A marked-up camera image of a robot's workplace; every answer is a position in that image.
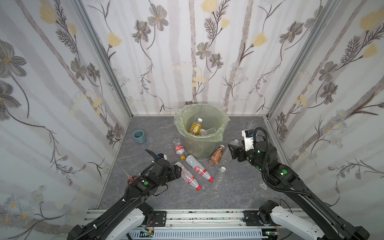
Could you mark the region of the yellow red label tea bottle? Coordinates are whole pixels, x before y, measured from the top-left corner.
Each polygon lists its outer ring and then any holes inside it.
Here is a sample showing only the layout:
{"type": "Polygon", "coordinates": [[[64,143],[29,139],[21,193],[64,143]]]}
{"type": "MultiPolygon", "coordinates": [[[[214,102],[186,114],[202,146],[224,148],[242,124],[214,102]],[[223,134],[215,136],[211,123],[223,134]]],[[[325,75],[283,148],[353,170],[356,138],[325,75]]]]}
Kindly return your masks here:
{"type": "Polygon", "coordinates": [[[194,122],[189,130],[189,133],[194,136],[198,136],[202,129],[202,122],[203,120],[201,118],[198,118],[196,122],[194,122]]]}

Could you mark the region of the green label water bottle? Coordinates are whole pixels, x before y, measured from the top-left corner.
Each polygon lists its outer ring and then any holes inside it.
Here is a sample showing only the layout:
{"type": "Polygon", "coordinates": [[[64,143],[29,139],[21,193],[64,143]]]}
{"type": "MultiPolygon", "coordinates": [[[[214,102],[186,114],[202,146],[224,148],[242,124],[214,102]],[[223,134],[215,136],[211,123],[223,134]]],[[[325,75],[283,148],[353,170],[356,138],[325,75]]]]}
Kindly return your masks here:
{"type": "Polygon", "coordinates": [[[208,136],[216,133],[216,128],[210,128],[207,130],[201,129],[200,136],[208,136]]]}

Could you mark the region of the orange brown coffee bottle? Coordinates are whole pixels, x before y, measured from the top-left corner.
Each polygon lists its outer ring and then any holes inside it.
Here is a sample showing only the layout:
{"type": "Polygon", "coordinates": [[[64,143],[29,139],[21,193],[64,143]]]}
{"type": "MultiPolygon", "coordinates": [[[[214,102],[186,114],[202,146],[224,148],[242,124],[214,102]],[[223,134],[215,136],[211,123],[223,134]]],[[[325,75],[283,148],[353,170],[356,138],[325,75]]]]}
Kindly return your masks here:
{"type": "Polygon", "coordinates": [[[224,145],[220,145],[219,146],[219,148],[213,153],[213,155],[209,159],[209,164],[210,165],[212,165],[212,166],[218,165],[218,163],[220,162],[220,159],[222,157],[224,149],[225,149],[224,145]]]}

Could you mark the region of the red label yellow cap bottle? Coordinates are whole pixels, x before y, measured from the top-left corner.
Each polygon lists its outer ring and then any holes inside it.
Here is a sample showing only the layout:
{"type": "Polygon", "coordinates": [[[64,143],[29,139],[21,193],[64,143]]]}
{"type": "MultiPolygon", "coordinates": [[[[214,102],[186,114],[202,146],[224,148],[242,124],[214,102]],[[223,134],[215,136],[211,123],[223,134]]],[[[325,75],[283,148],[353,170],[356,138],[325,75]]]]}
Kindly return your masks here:
{"type": "Polygon", "coordinates": [[[184,161],[186,159],[186,151],[185,151],[185,148],[184,146],[182,145],[182,142],[180,139],[174,139],[174,145],[175,145],[175,153],[176,155],[182,160],[184,161]]]}

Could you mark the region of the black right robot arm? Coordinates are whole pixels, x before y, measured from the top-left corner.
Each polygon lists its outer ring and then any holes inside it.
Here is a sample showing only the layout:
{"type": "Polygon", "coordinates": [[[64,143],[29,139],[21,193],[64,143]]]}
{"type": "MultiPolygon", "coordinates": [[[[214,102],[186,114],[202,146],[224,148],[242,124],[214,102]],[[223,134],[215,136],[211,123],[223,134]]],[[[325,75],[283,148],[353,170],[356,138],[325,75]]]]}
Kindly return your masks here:
{"type": "Polygon", "coordinates": [[[370,234],[365,228],[353,226],[337,215],[294,170],[279,162],[277,149],[264,128],[244,130],[242,135],[242,145],[228,145],[232,158],[250,163],[270,189],[288,196],[312,220],[308,222],[269,200],[259,207],[258,219],[262,225],[279,225],[305,240],[369,239],[370,234]]]}

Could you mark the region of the frosted clear square bottle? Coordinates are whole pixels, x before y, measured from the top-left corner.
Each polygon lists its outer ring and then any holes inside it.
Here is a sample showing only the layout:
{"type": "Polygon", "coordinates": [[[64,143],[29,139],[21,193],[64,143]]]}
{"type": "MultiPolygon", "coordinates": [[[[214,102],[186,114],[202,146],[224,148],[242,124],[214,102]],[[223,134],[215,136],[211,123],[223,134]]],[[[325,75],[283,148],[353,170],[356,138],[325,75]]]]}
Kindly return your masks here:
{"type": "Polygon", "coordinates": [[[239,141],[238,140],[233,140],[231,141],[227,147],[224,150],[224,153],[222,155],[222,163],[227,164],[229,163],[233,158],[232,158],[232,152],[239,146],[239,141]]]}

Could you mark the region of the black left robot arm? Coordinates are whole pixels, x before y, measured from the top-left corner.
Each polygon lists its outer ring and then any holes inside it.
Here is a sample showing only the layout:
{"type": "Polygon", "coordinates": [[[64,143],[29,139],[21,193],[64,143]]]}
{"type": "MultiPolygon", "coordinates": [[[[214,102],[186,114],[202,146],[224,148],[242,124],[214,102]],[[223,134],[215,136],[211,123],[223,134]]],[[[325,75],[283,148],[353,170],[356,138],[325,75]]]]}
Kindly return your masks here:
{"type": "Polygon", "coordinates": [[[145,201],[155,196],[159,187],[179,179],[182,168],[171,165],[164,154],[155,154],[148,149],[146,152],[153,157],[152,163],[126,187],[123,196],[89,224],[73,227],[68,233],[68,240],[116,240],[143,221],[151,222],[153,208],[145,201]]]}

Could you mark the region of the clear bottle red cap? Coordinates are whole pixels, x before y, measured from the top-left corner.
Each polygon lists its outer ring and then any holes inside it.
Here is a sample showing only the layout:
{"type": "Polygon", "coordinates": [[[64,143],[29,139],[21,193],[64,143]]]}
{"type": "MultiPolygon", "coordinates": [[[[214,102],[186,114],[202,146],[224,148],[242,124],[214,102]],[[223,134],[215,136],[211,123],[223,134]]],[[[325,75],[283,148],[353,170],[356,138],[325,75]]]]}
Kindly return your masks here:
{"type": "Polygon", "coordinates": [[[202,187],[201,185],[199,185],[193,174],[189,172],[181,162],[176,162],[176,165],[182,169],[181,177],[183,178],[183,180],[185,180],[185,182],[187,182],[190,186],[199,191],[202,187]]]}
{"type": "Polygon", "coordinates": [[[188,155],[185,161],[194,169],[197,174],[199,174],[209,182],[212,182],[214,180],[214,178],[208,173],[208,171],[203,167],[203,165],[196,160],[193,155],[188,155]]]}

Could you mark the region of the clear crushed water bottle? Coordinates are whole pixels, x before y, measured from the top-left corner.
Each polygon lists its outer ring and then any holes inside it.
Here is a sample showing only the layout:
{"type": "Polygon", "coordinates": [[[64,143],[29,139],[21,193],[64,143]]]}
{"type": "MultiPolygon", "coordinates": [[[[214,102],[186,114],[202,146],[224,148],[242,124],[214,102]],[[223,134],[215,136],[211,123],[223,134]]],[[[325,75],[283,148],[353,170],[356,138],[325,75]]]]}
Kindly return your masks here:
{"type": "Polygon", "coordinates": [[[225,167],[220,167],[218,173],[214,177],[212,182],[212,190],[214,193],[218,193],[220,191],[226,176],[226,170],[227,169],[225,167]]]}

